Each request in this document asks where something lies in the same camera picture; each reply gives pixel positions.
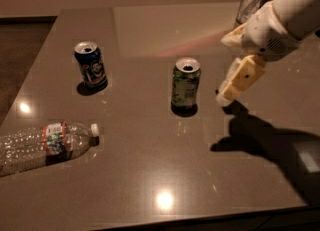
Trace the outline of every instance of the table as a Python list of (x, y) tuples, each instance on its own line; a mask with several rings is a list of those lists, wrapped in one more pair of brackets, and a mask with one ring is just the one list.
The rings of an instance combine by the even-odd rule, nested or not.
[[(72, 161), (1, 178), (0, 226), (88, 230), (306, 206), (276, 163), (236, 147), (212, 150), (230, 136), (234, 118), (216, 103), (215, 90), (235, 55), (220, 39), (232, 30), (237, 8), (63, 10), (0, 133), (79, 120), (98, 123), (101, 144)], [(91, 96), (77, 92), (82, 78), (73, 50), (84, 40), (101, 48), (109, 79)], [(263, 125), (307, 132), (315, 141), (319, 53), (311, 36), (299, 51), (268, 65), (239, 102)], [(199, 111), (189, 118), (170, 110), (172, 69), (184, 56), (196, 58), (202, 70)], [(22, 113), (21, 103), (31, 113)]]

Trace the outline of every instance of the white bottle cap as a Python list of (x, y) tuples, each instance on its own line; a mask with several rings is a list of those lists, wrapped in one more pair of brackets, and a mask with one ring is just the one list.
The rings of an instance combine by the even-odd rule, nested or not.
[(93, 137), (99, 137), (99, 127), (98, 124), (91, 124), (91, 132)]

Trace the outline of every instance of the floor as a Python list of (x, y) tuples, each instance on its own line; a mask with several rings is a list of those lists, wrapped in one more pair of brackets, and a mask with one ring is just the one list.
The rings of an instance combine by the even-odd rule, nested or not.
[(0, 125), (36, 59), (54, 21), (1, 22)]

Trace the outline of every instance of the plastic bottle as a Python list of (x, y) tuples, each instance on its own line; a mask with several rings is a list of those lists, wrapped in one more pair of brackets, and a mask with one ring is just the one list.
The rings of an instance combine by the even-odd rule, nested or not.
[(99, 145), (97, 124), (59, 122), (0, 137), (0, 177), (77, 158)]

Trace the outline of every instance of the can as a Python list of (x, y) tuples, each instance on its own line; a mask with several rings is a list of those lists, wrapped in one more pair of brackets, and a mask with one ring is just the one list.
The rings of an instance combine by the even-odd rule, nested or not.
[(100, 91), (107, 87), (108, 79), (104, 70), (101, 51), (95, 42), (78, 43), (74, 50), (84, 84), (90, 91)]
[(200, 63), (193, 58), (181, 58), (173, 69), (171, 109), (180, 116), (192, 116), (198, 111), (197, 91), (200, 83)]

